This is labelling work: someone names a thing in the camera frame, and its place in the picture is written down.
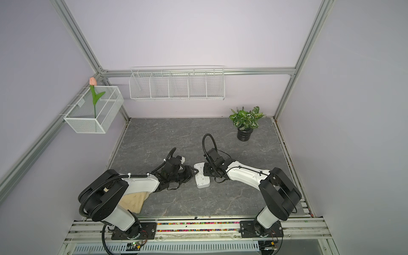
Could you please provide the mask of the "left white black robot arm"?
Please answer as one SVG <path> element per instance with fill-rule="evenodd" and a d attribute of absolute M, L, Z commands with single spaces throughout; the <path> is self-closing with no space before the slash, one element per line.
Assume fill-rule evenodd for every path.
<path fill-rule="evenodd" d="M 151 234 L 143 228 L 136 213 L 120 206 L 123 197 L 170 190 L 172 183 L 180 186 L 199 173 L 198 169 L 185 164 L 183 156 L 174 156 L 175 151 L 176 148 L 172 148 L 163 162 L 146 174 L 119 174 L 109 169 L 79 194 L 79 214 L 104 224 L 102 244 L 107 254 L 112 254 L 105 241 L 108 226 L 114 228 L 114 234 L 134 240 L 133 245 L 137 249 L 146 245 Z"/>

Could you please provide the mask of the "white digital alarm clock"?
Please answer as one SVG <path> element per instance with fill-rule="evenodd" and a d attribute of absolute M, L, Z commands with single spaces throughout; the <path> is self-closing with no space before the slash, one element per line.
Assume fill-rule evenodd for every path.
<path fill-rule="evenodd" d="M 210 187 L 210 177 L 204 176 L 205 163 L 196 163 L 194 168 L 198 170 L 198 173 L 194 176 L 196 187 L 198 189 L 204 189 Z"/>

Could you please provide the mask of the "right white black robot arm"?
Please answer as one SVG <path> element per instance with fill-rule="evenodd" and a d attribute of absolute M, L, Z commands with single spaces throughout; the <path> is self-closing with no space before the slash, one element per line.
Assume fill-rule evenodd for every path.
<path fill-rule="evenodd" d="M 265 208 L 254 220 L 240 222 L 241 237 L 282 237 L 280 221 L 286 221 L 292 213 L 296 213 L 296 206 L 302 199 L 301 192 L 283 170 L 277 167 L 261 170 L 232 158 L 224 159 L 209 133 L 203 136 L 202 148 L 207 161 L 203 164 L 204 176 L 213 177 L 215 181 L 244 183 L 260 191 L 265 201 Z"/>

